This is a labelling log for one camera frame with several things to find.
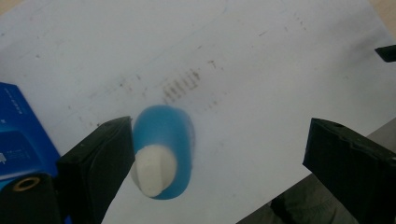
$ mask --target black marks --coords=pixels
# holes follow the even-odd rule
[[[180,91],[183,95],[186,94],[186,91],[183,89],[183,87],[180,85],[180,83],[177,80],[175,80],[174,83],[178,91]]]
[[[259,34],[259,36],[265,35],[265,34],[267,34],[267,32],[268,32],[268,31],[264,31],[264,32],[262,32],[261,34]]]
[[[198,72],[190,70],[184,76],[175,79],[164,81],[161,86],[163,87],[163,102],[169,105],[183,96],[187,95],[198,87],[201,77]]]
[[[213,67],[216,69],[216,63],[213,60],[208,61],[207,63],[211,63],[213,65]]]
[[[195,77],[195,79],[197,79],[199,81],[200,80],[199,74],[193,70],[191,70],[191,71],[192,71],[192,75]]]
[[[187,77],[188,77],[189,80],[190,80],[190,84],[192,84],[191,87],[190,87],[190,90],[192,91],[192,90],[194,90],[195,88],[197,88],[198,85],[197,85],[197,83],[195,82],[195,79],[193,78],[192,75],[187,75]]]
[[[175,101],[174,96],[167,90],[166,88],[163,88],[163,94],[165,95],[165,99],[170,100],[171,102]]]
[[[119,81],[118,87],[114,86],[115,88],[112,91],[117,91],[118,88],[123,89],[126,92],[132,92],[134,91],[133,89],[133,82],[130,80],[127,80],[126,78],[122,78]]]
[[[149,88],[145,87],[145,89],[142,92],[142,96],[144,99],[146,99],[146,92],[148,91]]]
[[[306,27],[304,25],[304,22],[300,19],[300,17],[297,16],[297,13],[294,13],[294,18],[297,22],[300,23],[300,26],[306,31]]]
[[[211,103],[207,104],[207,106],[204,108],[204,111],[208,110],[215,110],[216,107],[221,103],[221,100],[213,100]]]

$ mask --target white paper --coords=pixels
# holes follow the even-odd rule
[[[149,105],[191,115],[186,191],[154,201],[127,176],[104,223],[235,223],[309,174],[311,118],[368,134],[396,116],[396,64],[374,52],[394,40],[366,1],[33,0],[0,34],[0,81],[62,154]]]

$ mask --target white tip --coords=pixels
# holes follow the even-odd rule
[[[132,165],[132,179],[142,192],[155,197],[175,179],[177,161],[169,148],[151,145],[140,149]]]

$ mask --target screw hole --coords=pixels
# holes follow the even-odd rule
[[[40,178],[31,176],[26,177],[20,180],[18,183],[14,185],[14,191],[25,191],[27,189],[31,189],[32,187],[36,186],[40,182]]]

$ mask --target blue container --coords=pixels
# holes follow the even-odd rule
[[[0,82],[0,189],[20,175],[56,176],[59,157],[19,88]]]
[[[174,174],[171,175],[171,180],[167,180],[169,183],[166,185],[169,186],[165,186],[164,189],[158,191],[161,192],[158,195],[157,192],[148,196],[159,200],[167,200],[179,196],[189,185],[193,142],[194,134],[191,120],[184,111],[168,105],[155,105],[144,110],[134,124],[134,153],[136,154],[136,161],[133,166],[133,178],[136,185],[140,189],[142,189],[142,186],[139,186],[139,184],[146,185],[145,189],[150,188],[151,185],[155,187],[158,185],[157,181],[162,181],[161,176],[165,175],[164,173],[166,172],[169,173],[164,170],[176,169]],[[145,159],[142,159],[143,156],[141,154],[144,153],[139,151],[153,146],[155,149],[151,148],[153,150],[144,156]],[[158,151],[161,150],[167,156],[158,157]],[[136,168],[136,163],[139,160],[145,160],[145,164],[140,165],[140,173],[136,171],[136,169],[139,170],[139,168]],[[160,164],[159,166],[153,164],[156,163],[156,160]],[[169,167],[163,166],[168,163],[176,163],[176,167],[172,167],[172,165],[169,165]]]

